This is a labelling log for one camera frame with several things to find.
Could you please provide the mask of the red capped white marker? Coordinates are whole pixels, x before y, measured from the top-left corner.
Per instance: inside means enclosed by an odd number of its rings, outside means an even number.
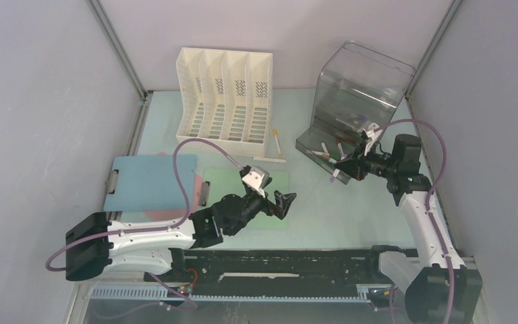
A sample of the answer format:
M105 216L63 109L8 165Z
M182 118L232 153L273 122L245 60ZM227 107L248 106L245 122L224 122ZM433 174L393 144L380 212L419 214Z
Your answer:
M337 143L337 148L338 148L339 154L340 154L340 160L342 160L342 159L346 158L347 155L345 154L341 141L338 138L336 139L336 143Z

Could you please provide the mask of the transparent grey drawer box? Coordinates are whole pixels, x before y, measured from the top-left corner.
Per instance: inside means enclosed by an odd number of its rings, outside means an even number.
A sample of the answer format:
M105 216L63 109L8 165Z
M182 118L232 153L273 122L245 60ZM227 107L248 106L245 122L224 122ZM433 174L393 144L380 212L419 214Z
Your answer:
M345 154L362 143L357 131L366 123L388 124L415 76L415 68L377 50L347 41L322 68L317 83L310 125L295 141L296 149L329 173L334 163L312 151L329 154L340 161L336 139ZM364 115L367 121L356 120Z

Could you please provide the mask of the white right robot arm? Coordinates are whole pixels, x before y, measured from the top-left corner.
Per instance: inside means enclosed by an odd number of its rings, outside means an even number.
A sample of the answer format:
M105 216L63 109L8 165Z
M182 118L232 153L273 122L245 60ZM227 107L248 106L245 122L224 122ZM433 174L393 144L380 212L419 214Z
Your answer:
M418 253L412 263L391 246L378 246L378 256L365 264L369 279L389 278L405 297L413 323L471 323L482 289L482 276L467 268L445 230L429 179L420 173L422 146L417 136L399 134L391 153L377 153L361 144L338 161L336 169L362 181L367 175L384 178L411 230Z

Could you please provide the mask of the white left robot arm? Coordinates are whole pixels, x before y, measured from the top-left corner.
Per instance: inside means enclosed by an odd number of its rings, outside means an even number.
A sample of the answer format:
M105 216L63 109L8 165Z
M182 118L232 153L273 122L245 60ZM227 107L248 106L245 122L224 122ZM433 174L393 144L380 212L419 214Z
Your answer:
M178 281L186 272L185 250L220 244L259 213L283 220L296 197L278 190L273 201L252 190L245 196L228 194L180 226L122 223L109 221L104 212L93 213L65 235L65 278L84 281L105 271L141 271Z

